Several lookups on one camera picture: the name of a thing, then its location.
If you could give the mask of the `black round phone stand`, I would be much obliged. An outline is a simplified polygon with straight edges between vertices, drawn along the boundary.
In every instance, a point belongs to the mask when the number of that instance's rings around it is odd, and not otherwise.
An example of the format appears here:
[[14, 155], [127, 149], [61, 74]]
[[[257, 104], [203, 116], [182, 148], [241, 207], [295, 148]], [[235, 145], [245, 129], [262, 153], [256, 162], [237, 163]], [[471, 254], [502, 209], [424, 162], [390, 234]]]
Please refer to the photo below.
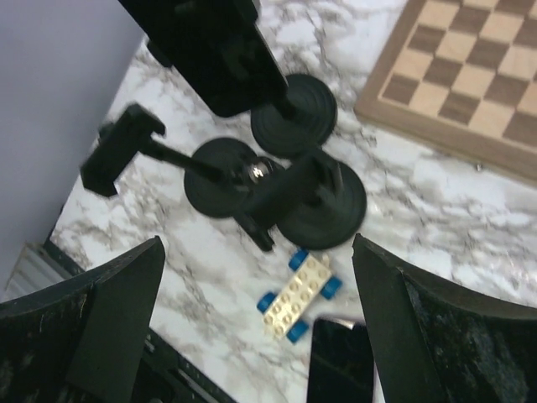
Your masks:
[[283, 98], [247, 112], [256, 143], [271, 155], [293, 159], [326, 142], [337, 106], [329, 87], [314, 76], [293, 73], [284, 78], [288, 88]]

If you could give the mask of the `pink phone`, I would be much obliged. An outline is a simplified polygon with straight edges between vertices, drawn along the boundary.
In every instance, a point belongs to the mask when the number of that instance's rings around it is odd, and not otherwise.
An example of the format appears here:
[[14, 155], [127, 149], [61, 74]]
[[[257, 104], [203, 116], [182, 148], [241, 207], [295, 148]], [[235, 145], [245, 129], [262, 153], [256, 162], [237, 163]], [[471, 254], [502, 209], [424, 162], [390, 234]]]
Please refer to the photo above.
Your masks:
[[363, 322], [317, 318], [310, 351], [307, 403], [373, 401], [374, 359]]

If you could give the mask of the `black phone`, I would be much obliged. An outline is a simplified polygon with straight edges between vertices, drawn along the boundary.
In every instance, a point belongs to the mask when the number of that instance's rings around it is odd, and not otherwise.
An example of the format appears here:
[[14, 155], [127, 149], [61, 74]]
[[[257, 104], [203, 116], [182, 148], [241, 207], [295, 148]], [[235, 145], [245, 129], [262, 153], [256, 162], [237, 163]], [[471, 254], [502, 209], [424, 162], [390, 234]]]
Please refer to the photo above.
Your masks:
[[287, 81], [258, 30], [258, 1], [123, 0], [148, 48], [221, 118], [286, 95]]

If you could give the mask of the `black stand for pink phone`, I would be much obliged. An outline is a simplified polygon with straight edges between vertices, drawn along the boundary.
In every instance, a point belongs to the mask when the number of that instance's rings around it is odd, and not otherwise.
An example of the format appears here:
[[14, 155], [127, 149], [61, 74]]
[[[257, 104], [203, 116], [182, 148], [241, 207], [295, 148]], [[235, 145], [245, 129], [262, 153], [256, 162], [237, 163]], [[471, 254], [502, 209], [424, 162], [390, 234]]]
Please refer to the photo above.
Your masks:
[[220, 137], [206, 141], [192, 155], [158, 141], [164, 123], [138, 103], [130, 103], [114, 121], [99, 129], [97, 146], [82, 164], [83, 186], [100, 196], [118, 194], [116, 182], [135, 167], [163, 173], [199, 213], [229, 218], [281, 165], [256, 154], [243, 141]]

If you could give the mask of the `black stand with blue phone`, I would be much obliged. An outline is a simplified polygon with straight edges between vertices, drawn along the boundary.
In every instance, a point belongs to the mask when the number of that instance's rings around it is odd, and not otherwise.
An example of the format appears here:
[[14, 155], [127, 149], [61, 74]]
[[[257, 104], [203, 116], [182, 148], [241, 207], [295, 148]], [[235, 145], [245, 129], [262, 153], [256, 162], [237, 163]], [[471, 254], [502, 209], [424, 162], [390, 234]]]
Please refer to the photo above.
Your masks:
[[261, 250], [273, 249], [272, 228], [292, 244], [314, 251], [338, 247], [358, 232], [367, 195], [349, 165], [317, 147], [287, 168], [272, 160], [265, 165], [268, 174], [254, 182], [233, 215]]

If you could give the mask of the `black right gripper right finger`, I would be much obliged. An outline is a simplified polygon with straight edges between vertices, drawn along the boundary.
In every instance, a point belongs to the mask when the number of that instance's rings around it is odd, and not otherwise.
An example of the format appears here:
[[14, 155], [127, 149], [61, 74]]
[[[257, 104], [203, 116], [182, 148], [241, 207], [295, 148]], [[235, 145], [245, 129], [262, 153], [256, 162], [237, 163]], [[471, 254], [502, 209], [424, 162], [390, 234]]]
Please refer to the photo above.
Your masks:
[[536, 310], [416, 267], [357, 235], [352, 264], [387, 402], [534, 402]]

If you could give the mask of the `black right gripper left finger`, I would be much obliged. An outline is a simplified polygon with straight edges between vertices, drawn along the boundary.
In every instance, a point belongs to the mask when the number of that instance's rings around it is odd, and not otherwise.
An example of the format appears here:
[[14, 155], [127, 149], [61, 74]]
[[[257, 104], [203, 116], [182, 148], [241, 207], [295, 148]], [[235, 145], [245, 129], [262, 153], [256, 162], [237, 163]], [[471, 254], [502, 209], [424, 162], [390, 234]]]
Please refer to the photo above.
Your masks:
[[129, 402], [164, 271], [153, 237], [1, 305], [3, 402]]

